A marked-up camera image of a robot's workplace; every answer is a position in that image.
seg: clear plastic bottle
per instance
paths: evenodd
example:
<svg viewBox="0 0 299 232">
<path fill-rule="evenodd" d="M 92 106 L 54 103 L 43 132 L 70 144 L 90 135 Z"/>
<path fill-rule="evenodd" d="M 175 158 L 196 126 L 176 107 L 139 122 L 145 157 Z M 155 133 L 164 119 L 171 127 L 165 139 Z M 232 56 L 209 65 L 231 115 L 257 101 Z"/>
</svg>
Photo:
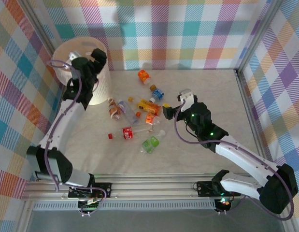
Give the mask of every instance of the clear plastic bottle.
<svg viewBox="0 0 299 232">
<path fill-rule="evenodd" d="M 138 117 L 135 115 L 135 113 L 133 112 L 133 110 L 130 108 L 130 106 L 124 100 L 119 100 L 118 107 L 125 114 L 127 120 L 132 125 L 138 124 L 138 122 L 139 122 Z"/>
<path fill-rule="evenodd" d="M 145 122 L 150 125 L 158 125 L 161 122 L 161 118 L 154 114 L 148 113 L 148 115 L 146 116 Z"/>
<path fill-rule="evenodd" d="M 157 88 L 155 91 L 151 94 L 151 99 L 149 99 L 150 102 L 158 102 L 160 101 L 164 96 L 164 92 Z"/>
<path fill-rule="evenodd" d="M 144 154 L 152 153 L 153 150 L 160 144 L 164 136 L 165 136 L 164 130 L 160 130 L 159 133 L 150 136 L 142 143 L 141 152 Z"/>
<path fill-rule="evenodd" d="M 137 134 L 146 134 L 153 130 L 153 126 L 149 124 L 144 124 L 141 126 L 132 126 L 132 127 L 125 127 L 114 133 L 109 133 L 109 139 L 132 139 L 134 135 Z"/>
<path fill-rule="evenodd" d="M 142 99 L 138 96 L 129 97 L 128 101 L 135 103 L 137 105 L 137 107 L 140 108 L 141 110 L 147 111 L 147 112 L 152 113 L 154 115 L 159 115 L 161 113 L 161 106 L 160 105 L 157 105 L 155 103 L 152 103 L 150 101 Z"/>
<path fill-rule="evenodd" d="M 138 73 L 139 79 L 143 82 L 144 85 L 148 86 L 149 89 L 153 92 L 157 87 L 152 83 L 152 80 L 148 73 L 142 69 Z"/>
<path fill-rule="evenodd" d="M 112 120 L 117 121 L 118 119 L 120 119 L 120 110 L 116 105 L 114 98 L 109 98 L 108 102 L 109 102 L 110 117 Z"/>
</svg>

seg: beige cylindrical bin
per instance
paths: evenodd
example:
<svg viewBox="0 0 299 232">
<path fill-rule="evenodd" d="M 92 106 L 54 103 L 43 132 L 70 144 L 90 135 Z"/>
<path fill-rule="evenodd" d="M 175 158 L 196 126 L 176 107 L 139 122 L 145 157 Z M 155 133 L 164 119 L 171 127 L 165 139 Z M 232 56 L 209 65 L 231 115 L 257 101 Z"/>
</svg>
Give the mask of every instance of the beige cylindrical bin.
<svg viewBox="0 0 299 232">
<path fill-rule="evenodd" d="M 54 52 L 52 59 L 58 59 L 66 62 L 69 60 L 70 52 L 77 51 L 82 57 L 86 57 L 90 60 L 94 60 L 90 54 L 95 49 L 99 48 L 106 53 L 106 48 L 103 43 L 93 37 L 75 37 L 69 41 L 61 44 Z M 70 69 L 65 68 L 55 68 L 57 78 L 65 86 L 68 80 L 72 78 Z M 89 105 L 96 105 L 106 101 L 112 92 L 112 82 L 109 71 L 108 63 L 106 62 L 104 68 L 97 76 L 99 79 L 99 85 L 96 89 L 96 84 L 94 86 L 93 97 Z"/>
</svg>

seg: green bottle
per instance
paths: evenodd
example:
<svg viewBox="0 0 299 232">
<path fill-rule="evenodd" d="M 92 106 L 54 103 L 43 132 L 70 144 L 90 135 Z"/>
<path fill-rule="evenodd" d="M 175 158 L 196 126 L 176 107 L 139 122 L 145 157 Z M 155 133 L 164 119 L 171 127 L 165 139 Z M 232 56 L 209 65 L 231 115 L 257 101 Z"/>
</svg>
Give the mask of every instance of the green bottle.
<svg viewBox="0 0 299 232">
<path fill-rule="evenodd" d="M 159 133 L 156 133 L 146 139 L 141 146 L 142 153 L 152 153 L 153 150 L 160 144 L 162 138 L 165 136 L 165 131 L 160 130 Z"/>
</svg>

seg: white floor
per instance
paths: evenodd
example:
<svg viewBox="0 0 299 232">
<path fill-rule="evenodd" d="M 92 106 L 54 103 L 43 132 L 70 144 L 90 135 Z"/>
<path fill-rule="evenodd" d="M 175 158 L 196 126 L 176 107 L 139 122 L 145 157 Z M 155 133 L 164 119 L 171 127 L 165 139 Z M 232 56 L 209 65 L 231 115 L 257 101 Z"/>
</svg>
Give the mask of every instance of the white floor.
<svg viewBox="0 0 299 232">
<path fill-rule="evenodd" d="M 176 107 L 180 104 L 180 90 L 190 88 L 199 102 L 204 102 L 212 112 L 213 123 L 225 129 L 247 148 L 256 152 L 255 142 L 248 123 L 242 98 L 232 70 L 148 71 L 154 83 L 165 92 L 161 105 L 167 102 Z M 130 95 L 150 98 L 147 89 L 137 77 L 137 71 L 111 72 L 113 96 L 127 100 Z M 93 174 L 125 173 L 205 173 L 215 174 L 221 169 L 235 173 L 244 171 L 227 160 L 203 148 L 189 145 L 175 134 L 173 123 L 163 114 L 161 126 L 167 135 L 152 154 L 143 155 L 140 147 L 147 135 L 131 140 L 109 140 L 108 133 L 129 126 L 123 116 L 119 121 L 109 117 L 108 103 L 89 106 L 77 122 L 67 144 L 65 156 L 73 167 Z M 184 122 L 178 122 L 180 134 L 190 141 Z"/>
</svg>

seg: plaid wallpaper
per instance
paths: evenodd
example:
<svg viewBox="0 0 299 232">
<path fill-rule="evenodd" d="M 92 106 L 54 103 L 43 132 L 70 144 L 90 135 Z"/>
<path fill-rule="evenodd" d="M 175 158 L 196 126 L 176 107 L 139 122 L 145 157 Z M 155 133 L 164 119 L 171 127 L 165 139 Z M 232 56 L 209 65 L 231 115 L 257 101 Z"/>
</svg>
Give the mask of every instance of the plaid wallpaper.
<svg viewBox="0 0 299 232">
<path fill-rule="evenodd" d="M 31 0 L 53 41 L 49 24 L 62 41 L 84 35 L 101 40 L 110 70 L 235 68 L 270 2 L 43 0 L 42 10 Z"/>
<path fill-rule="evenodd" d="M 55 118 L 61 85 L 16 0 L 0 0 L 0 232 L 12 230 L 37 144 Z"/>
<path fill-rule="evenodd" d="M 283 1 L 244 76 L 267 156 L 291 165 L 299 186 L 299 0 Z"/>
</svg>

